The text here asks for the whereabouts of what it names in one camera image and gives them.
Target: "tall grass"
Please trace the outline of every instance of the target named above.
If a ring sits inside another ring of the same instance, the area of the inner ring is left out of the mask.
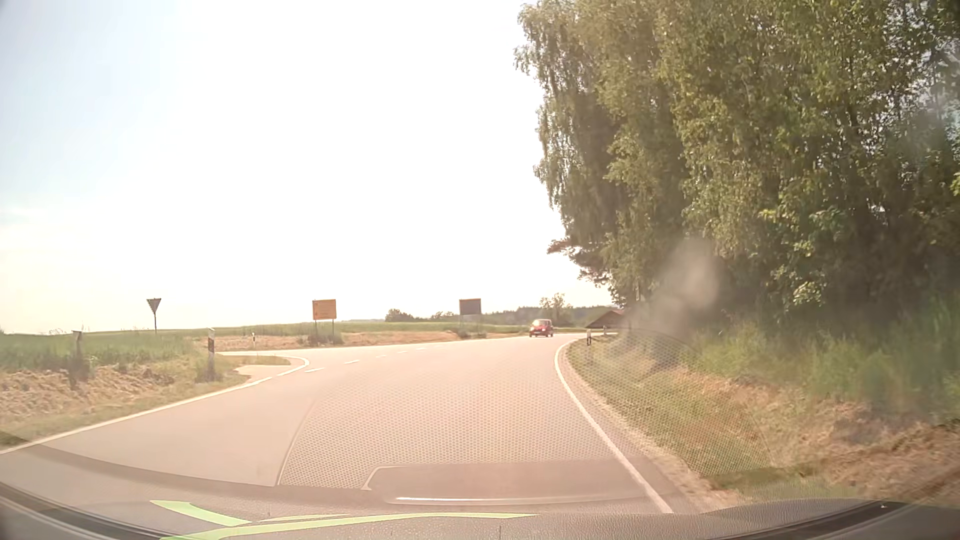
[[[960,415],[960,296],[934,298],[883,328],[765,330],[744,321],[701,335],[695,366],[796,384],[816,397],[939,421]]]
[[[0,369],[60,369],[74,354],[73,335],[0,334]],[[99,364],[149,364],[195,352],[190,340],[176,334],[152,331],[87,333],[84,356]]]

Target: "car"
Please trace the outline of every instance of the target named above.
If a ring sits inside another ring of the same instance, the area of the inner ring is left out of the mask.
[[[553,321],[550,319],[537,319],[530,323],[530,337],[535,335],[553,337]]]

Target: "roof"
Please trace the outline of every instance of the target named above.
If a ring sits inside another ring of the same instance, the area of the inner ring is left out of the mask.
[[[625,317],[623,309],[611,309],[587,325],[589,329],[618,328],[623,324]]]

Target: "road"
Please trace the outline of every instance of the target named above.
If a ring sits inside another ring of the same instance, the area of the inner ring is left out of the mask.
[[[258,367],[256,384],[3,452],[0,481],[167,529],[192,525],[150,500],[251,520],[349,513],[339,493],[359,497],[354,513],[372,500],[693,511],[558,361],[577,337],[284,351],[302,367]]]

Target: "roadside vegetation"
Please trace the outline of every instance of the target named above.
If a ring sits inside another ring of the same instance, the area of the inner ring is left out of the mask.
[[[516,66],[543,90],[536,174],[565,231],[545,248],[701,352],[639,379],[624,366],[649,358],[624,342],[580,373],[716,485],[723,463],[816,463],[824,489],[871,494],[939,478],[942,496],[960,476],[957,6],[519,14]]]
[[[546,318],[552,319],[555,327],[583,328],[610,309],[609,306],[575,307],[566,301],[563,293],[558,292],[552,296],[540,298],[539,305],[535,307],[521,306],[517,309],[484,313],[483,322],[488,325],[496,325],[500,330],[505,326],[519,326],[525,329],[534,319]],[[460,321],[460,317],[452,311],[437,311],[429,317],[418,317],[394,307],[387,311],[384,320],[391,323],[446,322],[456,324]]]
[[[215,356],[186,336],[85,334],[78,370],[72,335],[0,334],[0,447],[96,424],[247,380],[245,364],[276,356]]]

